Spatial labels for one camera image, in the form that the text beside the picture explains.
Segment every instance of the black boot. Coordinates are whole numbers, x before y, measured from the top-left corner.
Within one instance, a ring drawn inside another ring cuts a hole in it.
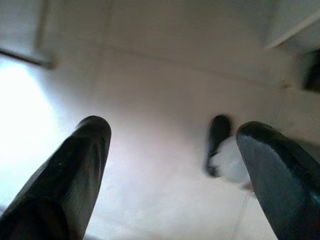
[[[209,125],[207,139],[207,157],[204,164],[205,172],[213,177],[218,177],[217,169],[211,166],[210,159],[217,153],[219,145],[231,135],[231,121],[226,115],[216,116]]]

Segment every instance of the tiled floor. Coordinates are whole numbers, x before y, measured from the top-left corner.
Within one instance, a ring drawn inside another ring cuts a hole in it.
[[[54,1],[44,46],[57,68],[0,57],[0,204],[94,114],[112,140],[88,239],[276,239],[254,197],[202,172],[219,113],[320,143],[320,95],[281,89],[295,56],[263,48],[271,6]]]

